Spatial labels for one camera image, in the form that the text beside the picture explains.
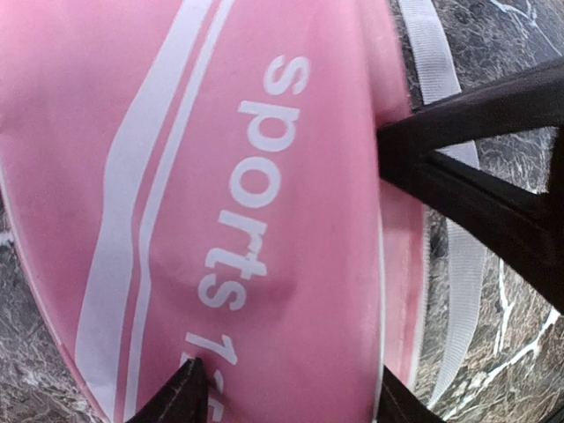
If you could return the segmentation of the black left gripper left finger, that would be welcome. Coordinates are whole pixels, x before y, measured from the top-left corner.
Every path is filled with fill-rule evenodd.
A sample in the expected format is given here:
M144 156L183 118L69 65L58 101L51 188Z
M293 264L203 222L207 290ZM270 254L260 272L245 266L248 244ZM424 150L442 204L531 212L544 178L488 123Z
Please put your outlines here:
M206 423L207 377L200 358L188 359L127 423Z

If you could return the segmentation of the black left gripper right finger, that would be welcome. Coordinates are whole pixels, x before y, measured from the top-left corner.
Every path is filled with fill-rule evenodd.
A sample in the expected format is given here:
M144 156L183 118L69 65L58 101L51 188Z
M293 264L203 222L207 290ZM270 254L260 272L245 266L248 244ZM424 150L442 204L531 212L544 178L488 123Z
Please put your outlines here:
M441 423L396 377L383 369L378 423Z

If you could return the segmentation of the pink racket bag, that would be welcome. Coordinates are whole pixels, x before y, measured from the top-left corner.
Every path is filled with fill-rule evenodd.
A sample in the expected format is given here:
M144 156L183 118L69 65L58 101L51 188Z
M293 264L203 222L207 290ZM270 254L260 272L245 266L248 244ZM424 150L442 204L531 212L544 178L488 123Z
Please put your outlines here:
M371 422L414 384L423 204L386 1L4 1L1 187L39 309L108 422L187 359L211 422Z

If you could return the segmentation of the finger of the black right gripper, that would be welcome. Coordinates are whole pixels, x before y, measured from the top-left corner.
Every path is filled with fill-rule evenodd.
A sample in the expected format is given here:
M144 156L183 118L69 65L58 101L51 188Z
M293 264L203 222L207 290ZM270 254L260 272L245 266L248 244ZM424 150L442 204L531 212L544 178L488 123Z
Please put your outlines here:
M431 152L382 156L382 177L466 229L558 311L563 309L563 158L533 194Z
M563 59L418 109L376 132L380 175L429 152L475 139L563 125Z

